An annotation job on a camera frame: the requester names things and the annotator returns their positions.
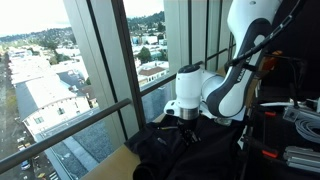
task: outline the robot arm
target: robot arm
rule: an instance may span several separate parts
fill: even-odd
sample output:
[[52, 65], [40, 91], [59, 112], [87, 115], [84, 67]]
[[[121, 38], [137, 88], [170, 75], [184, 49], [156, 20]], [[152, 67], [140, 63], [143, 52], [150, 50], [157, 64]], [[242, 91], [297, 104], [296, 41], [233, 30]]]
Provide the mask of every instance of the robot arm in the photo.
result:
[[282, 0], [233, 0], [228, 15], [229, 29], [236, 40], [233, 66], [225, 78], [196, 65], [181, 68], [176, 78], [177, 99], [169, 101], [164, 112], [184, 120], [196, 119], [206, 108], [207, 116], [212, 115], [209, 118], [232, 118], [241, 112], [254, 71], [263, 58], [263, 47], [292, 21], [304, 1], [299, 0], [288, 18], [272, 31]]

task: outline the street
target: street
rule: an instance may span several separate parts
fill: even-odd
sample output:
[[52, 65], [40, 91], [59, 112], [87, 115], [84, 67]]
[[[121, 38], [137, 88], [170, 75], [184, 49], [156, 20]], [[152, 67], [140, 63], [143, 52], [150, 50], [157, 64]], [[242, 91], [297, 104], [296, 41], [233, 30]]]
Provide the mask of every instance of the street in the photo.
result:
[[[8, 57], [4, 56], [0, 62], [0, 159], [4, 159], [17, 151], [20, 143], [18, 139], [28, 140], [26, 128], [22, 123], [19, 123], [17, 107], [9, 105], [8, 94], [14, 95], [15, 91], [10, 82], [8, 73]], [[21, 170], [20, 165], [8, 170], [0, 175], [0, 179], [20, 180], [20, 179], [35, 179], [33, 165], [27, 170]]]

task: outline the metal rail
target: metal rail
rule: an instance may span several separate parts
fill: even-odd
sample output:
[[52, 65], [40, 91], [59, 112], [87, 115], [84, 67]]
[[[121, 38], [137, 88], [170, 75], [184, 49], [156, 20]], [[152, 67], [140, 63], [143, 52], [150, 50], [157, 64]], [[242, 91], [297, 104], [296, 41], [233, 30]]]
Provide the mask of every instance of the metal rail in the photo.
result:
[[82, 129], [98, 122], [102, 118], [104, 118], [104, 117], [106, 117], [116, 111], [119, 111], [121, 108], [127, 106], [130, 103], [131, 103], [131, 100], [128, 98], [124, 99], [120, 102], [117, 102], [113, 106], [111, 106], [107, 109], [104, 109], [95, 115], [92, 115], [88, 119], [85, 119], [77, 124], [74, 124], [73, 126], [70, 126], [69, 128], [62, 130], [61, 132], [54, 134], [54, 135], [44, 139], [43, 141], [40, 141], [36, 144], [33, 144], [22, 151], [19, 151], [15, 154], [12, 154], [11, 156], [6, 157], [5, 159], [2, 159], [0, 161], [0, 174], [15, 167], [16, 165], [19, 165], [24, 160], [30, 159], [30, 158], [38, 155], [42, 151], [61, 142], [62, 140], [72, 136], [73, 134], [81, 131]]

